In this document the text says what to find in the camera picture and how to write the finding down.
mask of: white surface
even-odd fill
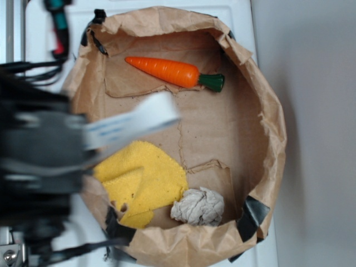
[[[230,27],[236,40],[255,54],[255,40],[251,15],[251,5],[248,0],[220,1],[108,1],[108,0],[73,0],[73,5],[66,9],[71,34],[70,59],[65,64],[61,80],[49,88],[58,92],[73,67],[82,34],[88,23],[94,18],[94,9],[104,9],[108,16],[124,13],[130,10],[151,7],[170,6],[201,12],[219,17]],[[54,36],[49,14],[43,10],[42,0],[31,0],[26,10],[26,60],[41,62],[53,60]]]
[[[288,131],[279,266],[355,266],[356,1],[252,3],[259,66]]]
[[[251,5],[249,0],[221,0],[221,1],[164,1],[164,0],[131,0],[131,1],[108,1],[108,0],[77,0],[74,5],[67,8],[71,30],[71,55],[77,56],[78,47],[82,32],[90,20],[93,19],[95,8],[105,9],[108,16],[139,9],[149,6],[170,6],[201,13],[207,13],[218,16],[227,24],[236,40],[251,50],[255,54],[255,40],[251,16]],[[50,50],[53,47],[53,37],[51,36],[51,21],[47,13],[42,10],[42,1],[31,0],[26,10],[26,60],[31,62],[51,60]],[[64,77],[74,64],[73,57],[67,62],[64,71]],[[58,91],[61,82],[55,87],[49,88],[51,91]],[[73,198],[72,221],[76,222],[76,227],[70,228],[64,236],[56,241],[58,249],[69,246],[76,246],[86,242],[102,241],[105,237],[94,218],[86,209],[82,200],[75,196]],[[87,256],[78,259],[72,259],[56,267],[74,267],[74,266],[115,266],[111,262],[104,262],[103,256],[105,249],[100,249]],[[138,267],[136,264],[122,263],[121,267]],[[277,253],[275,243],[274,221],[271,223],[269,236],[265,241],[258,244],[255,248],[245,252],[236,262],[231,264],[227,260],[215,264],[215,267],[277,267]]]

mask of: black tape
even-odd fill
[[[95,17],[92,20],[93,24],[102,24],[106,19],[106,13],[104,9],[94,10]]]
[[[270,208],[264,205],[262,202],[257,199],[248,196],[244,202],[243,207],[243,215],[237,221],[238,231],[240,233],[241,239],[243,242],[248,241],[250,238],[254,236],[257,232],[258,227],[262,224],[267,214],[269,213]],[[231,257],[229,262],[233,263],[239,257],[241,257],[242,253]]]
[[[127,245],[134,238],[136,229],[129,228],[123,225],[120,225],[117,222],[117,214],[113,207],[108,207],[108,212],[106,215],[106,234],[109,238],[125,238],[127,239]],[[115,248],[110,255],[111,258],[116,260],[122,260],[129,263],[135,263],[136,259],[131,257],[128,253],[122,251],[121,249]]]
[[[106,232],[109,238],[125,238],[129,242],[134,238],[136,229],[119,224],[117,222],[117,215],[113,207],[108,208],[105,224]]]
[[[99,49],[99,51],[102,54],[107,55],[107,52],[106,52],[104,46],[99,42],[99,40],[97,38],[95,38],[95,33],[93,31],[91,31],[90,35],[93,37],[94,44]]]
[[[231,37],[231,39],[234,39],[236,41],[236,38],[235,38],[235,36],[234,36],[232,31],[229,32],[229,36]]]
[[[102,24],[106,19],[106,13],[105,13],[104,9],[96,9],[96,10],[94,10],[94,14],[95,14],[94,19],[87,25],[87,27],[84,30],[84,33],[82,34],[82,39],[81,39],[81,42],[80,42],[80,44],[82,46],[87,46],[88,45],[87,30],[88,30],[89,26],[91,24]]]

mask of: black cable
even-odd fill
[[[22,264],[21,267],[28,267],[28,259],[26,259],[26,260],[23,262],[23,264]]]
[[[54,70],[50,70],[43,74],[34,75],[34,76],[16,76],[16,79],[21,81],[26,81],[29,83],[45,81],[53,78],[55,75],[59,74],[62,71],[62,66],[55,68]]]
[[[62,61],[62,60],[39,62],[39,63],[18,61],[18,62],[10,62],[10,63],[5,63],[5,64],[0,64],[0,68],[4,69],[5,71],[7,71],[9,73],[20,73],[20,72],[29,71],[33,68],[61,66],[63,63],[64,63],[64,61]]]
[[[42,255],[39,259],[38,267],[45,267],[54,263],[60,263],[62,261],[71,259],[73,257],[81,256],[87,254],[93,250],[96,250],[105,246],[127,246],[129,245],[129,240],[124,238],[117,238],[106,240],[99,243],[87,243],[75,248],[64,249],[60,251],[52,252],[50,255]]]
[[[33,82],[32,84],[34,86],[37,86],[37,87],[43,87],[43,86],[50,86],[50,85],[54,85],[55,83],[57,83],[60,79],[61,79],[61,74],[59,73],[58,74],[58,77],[52,81],[52,82],[47,82],[47,83],[37,83],[37,82]]]

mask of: metal screw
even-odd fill
[[[15,251],[13,250],[8,250],[5,252],[4,254],[4,260],[6,262],[7,265],[11,265],[13,264],[17,259],[17,254],[15,253]]]

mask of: wire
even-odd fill
[[[23,262],[22,267],[28,267],[28,259]]]
[[[77,236],[78,244],[81,242],[81,240],[85,240],[86,235],[84,229],[78,222],[76,222],[75,220],[69,220],[68,222],[65,223],[68,223],[69,226],[73,227],[73,230]],[[88,265],[87,263],[88,263],[88,258],[86,256],[79,257],[78,267],[87,266]]]
[[[127,246],[129,244],[128,239],[124,238],[117,238],[117,239],[111,239],[111,240],[106,240],[102,241],[99,243],[87,243],[81,246],[77,246],[75,248],[69,248],[69,249],[64,249],[60,251],[55,251],[51,253],[50,255],[42,255],[39,259],[39,265],[38,267],[44,267],[48,266],[54,263],[60,263],[62,261],[71,259],[73,257],[81,256],[83,254],[89,253],[93,250],[96,250],[101,247],[105,246]]]
[[[0,67],[10,73],[20,73],[20,72],[24,73],[25,71],[28,71],[28,70],[31,70],[34,68],[54,67],[53,69],[51,69],[47,72],[38,74],[38,75],[33,75],[33,76],[15,75],[14,76],[15,79],[24,81],[24,82],[28,82],[28,83],[32,83],[34,86],[49,86],[49,85],[52,85],[60,80],[64,62],[65,62],[65,60],[55,60],[55,61],[40,62],[40,63],[30,63],[30,62],[22,62],[21,61],[21,62],[12,62],[12,63],[1,64]],[[48,81],[53,78],[55,78],[53,81],[38,84],[39,82]]]

